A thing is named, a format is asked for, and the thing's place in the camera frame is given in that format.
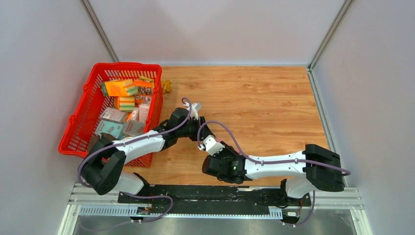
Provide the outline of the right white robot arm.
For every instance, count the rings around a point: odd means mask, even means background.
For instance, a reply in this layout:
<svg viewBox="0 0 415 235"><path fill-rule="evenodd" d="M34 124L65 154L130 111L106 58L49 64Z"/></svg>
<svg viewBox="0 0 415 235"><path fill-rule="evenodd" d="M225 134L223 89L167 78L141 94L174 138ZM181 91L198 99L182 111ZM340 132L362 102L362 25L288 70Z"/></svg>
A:
<svg viewBox="0 0 415 235"><path fill-rule="evenodd" d="M202 172L230 184L266 177L284 177L280 201L291 205L314 190L340 192L343 177L350 171L341 167L340 155L316 144L291 154L260 157L237 152L225 143L207 149Z"/></svg>

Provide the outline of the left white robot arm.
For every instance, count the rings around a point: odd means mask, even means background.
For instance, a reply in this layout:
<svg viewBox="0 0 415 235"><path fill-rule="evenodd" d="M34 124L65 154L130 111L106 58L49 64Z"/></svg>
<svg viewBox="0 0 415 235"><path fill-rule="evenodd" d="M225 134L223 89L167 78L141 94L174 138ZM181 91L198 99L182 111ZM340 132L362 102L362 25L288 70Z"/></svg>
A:
<svg viewBox="0 0 415 235"><path fill-rule="evenodd" d="M147 154L168 149L179 138L203 141L213 134L204 125L205 121L193 108L176 108L169 119L140 136L120 141L101 137L79 166L79 181L99 195L115 190L129 193L136 202L144 203L149 198L149 189L137 174L123 172L124 166Z"/></svg>

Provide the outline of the yellow banana toy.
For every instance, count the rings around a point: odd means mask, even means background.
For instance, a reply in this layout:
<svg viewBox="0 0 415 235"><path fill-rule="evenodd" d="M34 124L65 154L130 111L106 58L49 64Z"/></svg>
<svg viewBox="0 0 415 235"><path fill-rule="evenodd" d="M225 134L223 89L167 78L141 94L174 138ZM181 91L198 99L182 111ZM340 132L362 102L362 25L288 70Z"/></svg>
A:
<svg viewBox="0 0 415 235"><path fill-rule="evenodd" d="M162 87L162 93L170 93L172 88L171 88L171 80L164 80L161 82L161 87Z"/></svg>

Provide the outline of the teal snack packet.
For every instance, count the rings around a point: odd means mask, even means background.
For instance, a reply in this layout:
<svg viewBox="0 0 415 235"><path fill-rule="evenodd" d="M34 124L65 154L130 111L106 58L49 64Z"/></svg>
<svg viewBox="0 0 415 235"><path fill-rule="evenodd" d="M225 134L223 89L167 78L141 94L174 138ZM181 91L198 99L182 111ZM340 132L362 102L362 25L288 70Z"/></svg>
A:
<svg viewBox="0 0 415 235"><path fill-rule="evenodd" d="M96 127L94 134L100 135L100 134L110 134L116 139L120 139L123 136L123 124L101 120Z"/></svg>

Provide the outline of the orange green sponge pack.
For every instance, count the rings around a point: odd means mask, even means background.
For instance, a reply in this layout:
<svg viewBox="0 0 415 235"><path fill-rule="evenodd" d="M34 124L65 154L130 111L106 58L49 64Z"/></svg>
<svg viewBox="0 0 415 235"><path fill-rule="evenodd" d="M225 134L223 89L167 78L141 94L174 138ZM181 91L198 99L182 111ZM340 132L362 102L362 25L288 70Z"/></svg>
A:
<svg viewBox="0 0 415 235"><path fill-rule="evenodd" d="M104 96L133 96L138 93L138 88L132 79L110 80L101 83Z"/></svg>

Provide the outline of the brown crumpled packet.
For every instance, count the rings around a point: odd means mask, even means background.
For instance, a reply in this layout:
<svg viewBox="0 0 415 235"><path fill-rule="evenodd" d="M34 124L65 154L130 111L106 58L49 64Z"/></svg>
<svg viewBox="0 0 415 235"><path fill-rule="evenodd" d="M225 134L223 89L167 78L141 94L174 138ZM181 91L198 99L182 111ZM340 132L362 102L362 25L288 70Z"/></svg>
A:
<svg viewBox="0 0 415 235"><path fill-rule="evenodd" d="M112 136L111 134L98 134L97 136L92 137L88 144L87 150L88 152L91 152L92 150L95 151L96 149L106 147L107 145L112 144L114 140L116 140L116 138L114 138L114 136Z"/></svg>

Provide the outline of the red plastic basket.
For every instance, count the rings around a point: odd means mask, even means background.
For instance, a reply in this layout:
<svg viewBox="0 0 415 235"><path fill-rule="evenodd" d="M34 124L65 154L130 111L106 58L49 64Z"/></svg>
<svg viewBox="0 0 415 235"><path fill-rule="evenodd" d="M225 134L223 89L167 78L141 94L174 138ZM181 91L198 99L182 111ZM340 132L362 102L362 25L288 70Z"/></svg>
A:
<svg viewBox="0 0 415 235"><path fill-rule="evenodd" d="M68 125L58 147L59 153L80 158L87 156L88 144L95 136L94 131L100 122L99 116L113 104L112 98L103 95L102 82L138 79L139 76L153 79L155 88L144 130L149 131L157 127L160 123L163 105L161 74L162 67L156 64L133 62L95 64L83 86L83 94L75 113L69 117Z"/></svg>

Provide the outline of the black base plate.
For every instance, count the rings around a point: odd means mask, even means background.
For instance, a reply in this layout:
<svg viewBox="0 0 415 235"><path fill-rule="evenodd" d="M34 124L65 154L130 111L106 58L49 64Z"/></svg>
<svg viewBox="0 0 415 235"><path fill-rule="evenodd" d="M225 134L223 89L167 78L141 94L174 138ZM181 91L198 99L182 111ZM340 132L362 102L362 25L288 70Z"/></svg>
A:
<svg viewBox="0 0 415 235"><path fill-rule="evenodd" d="M266 215L269 207L311 206L310 195L301 199L284 198L280 187L250 186L197 186L197 185L150 185L139 192L140 196L154 199L136 199L120 193L118 202L145 204L153 214L162 213L173 199L170 214L220 214L220 215Z"/></svg>

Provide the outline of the aluminium frame rail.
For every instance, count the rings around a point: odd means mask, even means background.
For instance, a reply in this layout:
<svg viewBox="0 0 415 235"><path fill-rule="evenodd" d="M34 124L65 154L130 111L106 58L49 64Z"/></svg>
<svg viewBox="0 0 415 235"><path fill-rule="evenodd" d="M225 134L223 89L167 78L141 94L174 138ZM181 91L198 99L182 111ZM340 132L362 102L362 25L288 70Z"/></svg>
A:
<svg viewBox="0 0 415 235"><path fill-rule="evenodd" d="M75 185L69 198L70 205L81 205L79 215L82 216L130 216L130 217L172 217L172 218L224 218L224 219L283 219L288 215L302 214L307 210L343 210L359 212L364 206L358 197L358 190L346 188L345 191L323 192L307 196L314 206L304 204L288 206L281 209L277 206L262 206L259 202L231 202L218 200L175 199L173 206L168 204L155 206L150 212L143 212L148 203L119 203L119 193L111 191L106 195L98 195L90 188Z"/></svg>

